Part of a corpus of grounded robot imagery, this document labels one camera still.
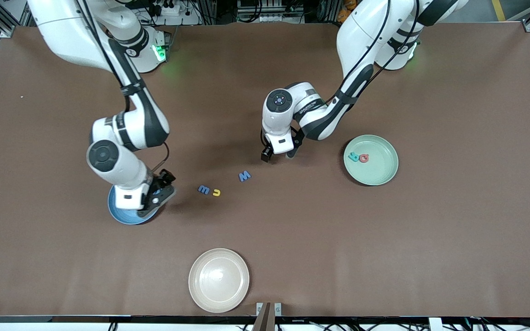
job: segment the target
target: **brown table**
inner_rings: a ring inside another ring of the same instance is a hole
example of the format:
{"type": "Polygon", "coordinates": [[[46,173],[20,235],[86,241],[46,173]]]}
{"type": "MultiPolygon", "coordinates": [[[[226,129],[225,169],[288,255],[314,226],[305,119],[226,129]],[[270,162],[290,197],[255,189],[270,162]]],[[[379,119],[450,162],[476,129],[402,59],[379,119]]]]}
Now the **brown table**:
{"type": "MultiPolygon", "coordinates": [[[[179,29],[170,62],[143,75],[171,124],[179,193],[143,226],[112,219],[110,185],[86,165],[91,124],[123,107],[114,77],[57,58],[35,28],[2,40],[0,314],[204,315],[189,269],[227,247],[251,272],[232,315],[265,300],[286,315],[530,315],[530,34],[426,29],[330,138],[261,162],[265,96],[295,81],[330,96],[336,32],[179,29]],[[342,149],[361,134],[397,149],[387,185],[345,174],[342,149]]],[[[153,166],[164,149],[139,154],[153,166]]]]}

